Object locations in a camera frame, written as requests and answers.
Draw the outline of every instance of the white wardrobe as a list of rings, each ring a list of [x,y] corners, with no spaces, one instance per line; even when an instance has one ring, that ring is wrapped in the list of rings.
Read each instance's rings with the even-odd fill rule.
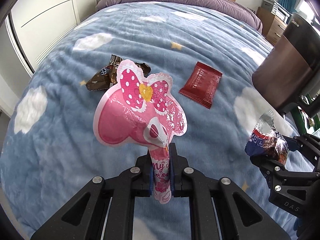
[[[96,12],[96,0],[18,0],[11,22],[33,70],[71,29]]]

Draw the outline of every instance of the drawer handle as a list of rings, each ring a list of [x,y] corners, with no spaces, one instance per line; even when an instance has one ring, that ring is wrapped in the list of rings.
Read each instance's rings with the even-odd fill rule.
[[[283,28],[280,24],[278,24],[278,26],[285,31],[285,28]]]

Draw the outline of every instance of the silver bolt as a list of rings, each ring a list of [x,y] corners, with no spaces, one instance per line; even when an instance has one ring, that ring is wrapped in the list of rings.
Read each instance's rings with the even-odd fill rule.
[[[280,190],[281,190],[281,186],[280,185],[275,186],[275,191],[280,191]]]
[[[130,169],[131,173],[139,173],[140,172],[140,168],[139,167],[132,167]]]
[[[184,168],[184,172],[186,174],[192,174],[194,172],[194,169],[193,168],[190,168],[190,167],[186,167]]]
[[[102,181],[102,178],[100,176],[94,177],[92,179],[92,182],[96,184],[100,183],[101,181]]]
[[[222,178],[221,182],[224,185],[229,185],[231,183],[231,180],[229,178]]]

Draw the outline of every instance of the cartoon character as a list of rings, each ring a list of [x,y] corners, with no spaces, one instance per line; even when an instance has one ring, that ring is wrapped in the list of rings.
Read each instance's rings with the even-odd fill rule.
[[[127,142],[148,147],[154,168],[154,195],[160,203],[171,198],[168,145],[173,135],[187,130],[183,109],[171,95],[172,77],[165,73],[147,78],[134,62],[123,60],[117,84],[102,96],[93,119],[93,131],[102,144]]]

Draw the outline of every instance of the red wrapper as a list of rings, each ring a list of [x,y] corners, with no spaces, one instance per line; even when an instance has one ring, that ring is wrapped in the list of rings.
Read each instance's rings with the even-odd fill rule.
[[[210,109],[221,76],[220,71],[198,61],[179,93]]]

